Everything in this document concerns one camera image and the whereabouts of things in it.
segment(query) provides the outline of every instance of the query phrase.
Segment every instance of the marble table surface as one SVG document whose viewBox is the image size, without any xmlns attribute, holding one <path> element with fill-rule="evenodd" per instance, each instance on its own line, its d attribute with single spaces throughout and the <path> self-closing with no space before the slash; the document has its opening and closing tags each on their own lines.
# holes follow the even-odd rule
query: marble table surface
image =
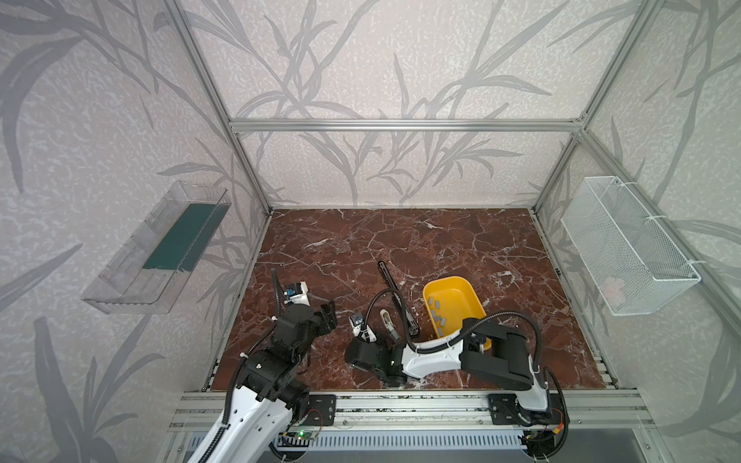
<svg viewBox="0 0 741 463">
<path fill-rule="evenodd" d="M 344 358 L 352 339 L 349 315 L 365 313 L 371 297 L 386 287 L 377 268 L 379 260 L 386 261 L 419 320 L 418 340 L 435 338 L 422 288 L 434 279 L 458 275 L 473 285 L 487 313 L 519 310 L 540 324 L 542 364 L 551 367 L 562 387 L 605 386 L 527 210 L 400 209 L 276 211 L 213 389 L 226 388 L 239 353 L 270 326 L 272 268 L 278 270 L 284 286 L 306 281 L 315 308 L 330 299 L 336 302 L 338 327 L 313 343 L 310 369 L 298 378 L 312 390 L 382 388 L 373 374 L 353 369 Z M 370 318 L 373 330 L 388 336 L 377 313 L 382 308 L 401 331 L 387 296 L 379 300 Z M 502 322 L 529 330 L 518 319 Z M 435 373 L 406 387 L 498 388 L 462 371 Z"/>
</svg>

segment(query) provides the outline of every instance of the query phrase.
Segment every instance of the green strip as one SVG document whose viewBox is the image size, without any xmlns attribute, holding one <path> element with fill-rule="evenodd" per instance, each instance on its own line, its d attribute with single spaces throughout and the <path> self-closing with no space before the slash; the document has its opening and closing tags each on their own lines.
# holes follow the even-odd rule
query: green strip
<svg viewBox="0 0 741 463">
<path fill-rule="evenodd" d="M 144 268 L 192 272 L 227 210 L 228 204 L 189 204 L 144 263 Z"/>
</svg>

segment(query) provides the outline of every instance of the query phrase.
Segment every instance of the wall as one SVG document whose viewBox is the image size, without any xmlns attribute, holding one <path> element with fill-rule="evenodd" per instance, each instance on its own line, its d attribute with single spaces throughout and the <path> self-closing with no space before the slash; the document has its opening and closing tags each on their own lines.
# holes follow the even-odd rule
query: wall
<svg viewBox="0 0 741 463">
<path fill-rule="evenodd" d="M 0 461 L 153 461 L 264 223 L 158 2 L 0 4 Z M 86 286 L 176 179 L 233 205 L 172 311 Z"/>
<path fill-rule="evenodd" d="M 233 119 L 571 119 L 639 1 L 182 4 Z M 505 206 L 534 202 L 564 140 L 252 133 L 243 144 L 279 207 Z"/>
<path fill-rule="evenodd" d="M 741 2 L 667 1 L 589 127 L 739 294 Z M 584 148 L 540 213 L 623 387 L 638 387 L 675 461 L 741 453 L 741 344 L 697 288 L 648 316 L 614 317 L 559 220 L 585 176 Z"/>
</svg>

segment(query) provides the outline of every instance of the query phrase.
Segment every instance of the yellow tray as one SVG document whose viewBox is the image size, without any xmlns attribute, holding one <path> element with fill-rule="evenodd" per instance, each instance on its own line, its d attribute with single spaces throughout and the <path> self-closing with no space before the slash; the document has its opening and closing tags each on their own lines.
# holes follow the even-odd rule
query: yellow tray
<svg viewBox="0 0 741 463">
<path fill-rule="evenodd" d="M 422 296 L 438 338 L 460 330 L 463 319 L 481 319 L 486 316 L 473 286 L 460 276 L 449 276 L 427 283 Z M 484 350 L 490 347 L 491 340 L 487 340 Z"/>
</svg>

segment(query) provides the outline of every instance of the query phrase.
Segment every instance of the wire mesh basket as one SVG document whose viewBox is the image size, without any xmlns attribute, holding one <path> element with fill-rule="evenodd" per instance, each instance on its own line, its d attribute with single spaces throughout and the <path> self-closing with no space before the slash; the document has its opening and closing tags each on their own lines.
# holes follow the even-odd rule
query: wire mesh basket
<svg viewBox="0 0 741 463">
<path fill-rule="evenodd" d="M 561 222 L 615 316 L 653 313 L 700 281 L 618 177 L 586 177 Z"/>
</svg>

